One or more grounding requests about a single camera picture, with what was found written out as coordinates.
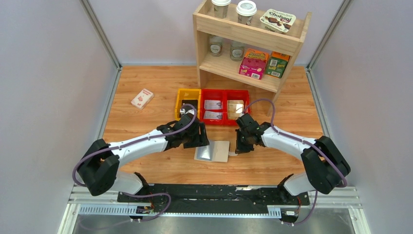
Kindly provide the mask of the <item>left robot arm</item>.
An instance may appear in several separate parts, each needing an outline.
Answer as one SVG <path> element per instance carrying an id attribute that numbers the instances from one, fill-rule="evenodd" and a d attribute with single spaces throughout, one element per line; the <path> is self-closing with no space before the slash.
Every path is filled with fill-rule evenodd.
<path id="1" fill-rule="evenodd" d="M 111 143 L 96 140 L 75 166 L 73 176 L 80 176 L 77 184 L 86 187 L 92 196 L 116 191 L 143 202 L 149 196 L 143 178 L 137 173 L 122 172 L 120 168 L 141 157 L 180 145 L 185 149 L 209 145 L 205 124 L 191 113 L 132 139 Z"/>

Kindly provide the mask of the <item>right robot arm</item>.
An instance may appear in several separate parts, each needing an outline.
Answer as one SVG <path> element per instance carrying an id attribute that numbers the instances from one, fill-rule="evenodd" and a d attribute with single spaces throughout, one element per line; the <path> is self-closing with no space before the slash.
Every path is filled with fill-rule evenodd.
<path id="1" fill-rule="evenodd" d="M 278 198 L 292 203 L 299 194 L 318 191 L 329 194 L 336 187 L 347 185 L 351 167 L 335 143 L 327 136 L 308 138 L 284 131 L 274 124 L 259 124 L 250 114 L 236 119 L 236 153 L 249 153 L 255 145 L 277 149 L 300 159 L 305 171 L 289 175 L 279 183 Z"/>

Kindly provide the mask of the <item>beige card holder wallet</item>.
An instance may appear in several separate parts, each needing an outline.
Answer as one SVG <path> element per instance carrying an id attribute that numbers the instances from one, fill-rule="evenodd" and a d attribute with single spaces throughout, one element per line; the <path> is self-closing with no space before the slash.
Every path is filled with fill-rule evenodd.
<path id="1" fill-rule="evenodd" d="M 237 155 L 237 153 L 230 151 L 229 141 L 210 141 L 209 145 L 196 148 L 194 160 L 228 162 L 230 156 Z"/>

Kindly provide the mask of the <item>red plastic bin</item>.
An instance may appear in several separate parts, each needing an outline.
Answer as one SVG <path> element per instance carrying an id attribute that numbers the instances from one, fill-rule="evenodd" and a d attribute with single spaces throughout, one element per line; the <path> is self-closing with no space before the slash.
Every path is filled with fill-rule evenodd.
<path id="1" fill-rule="evenodd" d="M 206 125 L 225 125 L 225 91 L 223 89 L 201 90 L 201 120 Z"/>
<path id="2" fill-rule="evenodd" d="M 247 90 L 225 90 L 224 124 L 236 125 L 235 120 L 242 115 L 249 103 Z"/>

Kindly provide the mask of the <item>yellow plastic bin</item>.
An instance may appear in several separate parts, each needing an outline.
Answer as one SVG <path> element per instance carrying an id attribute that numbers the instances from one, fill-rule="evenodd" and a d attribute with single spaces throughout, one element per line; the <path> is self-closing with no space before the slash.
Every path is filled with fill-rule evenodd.
<path id="1" fill-rule="evenodd" d="M 175 119 L 179 120 L 181 117 L 181 107 L 184 104 L 191 104 L 197 110 L 197 117 L 200 118 L 200 102 L 201 102 L 201 89 L 186 89 L 179 88 L 175 104 Z"/>

